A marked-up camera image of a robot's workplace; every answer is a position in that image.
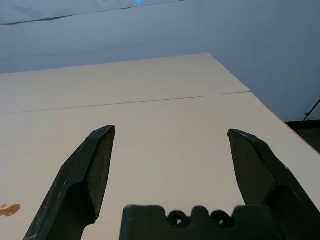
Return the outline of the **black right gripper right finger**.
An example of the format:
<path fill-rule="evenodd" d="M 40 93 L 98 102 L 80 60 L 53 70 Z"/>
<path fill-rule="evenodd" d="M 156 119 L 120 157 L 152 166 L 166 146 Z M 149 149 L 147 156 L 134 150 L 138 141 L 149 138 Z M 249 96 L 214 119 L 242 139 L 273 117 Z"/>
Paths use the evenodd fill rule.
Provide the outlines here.
<path fill-rule="evenodd" d="M 227 135 L 244 203 L 269 207 L 288 240 L 318 240 L 319 210 L 268 144 L 238 129 Z"/>

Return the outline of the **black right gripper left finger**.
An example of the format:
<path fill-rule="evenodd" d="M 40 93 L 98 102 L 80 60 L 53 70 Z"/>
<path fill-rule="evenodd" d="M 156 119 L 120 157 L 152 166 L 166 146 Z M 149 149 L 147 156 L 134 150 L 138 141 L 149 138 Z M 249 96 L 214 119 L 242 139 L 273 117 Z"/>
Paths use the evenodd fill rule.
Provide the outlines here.
<path fill-rule="evenodd" d="M 99 218 L 116 128 L 94 130 L 61 166 L 35 215 L 26 240 L 80 240 Z"/>

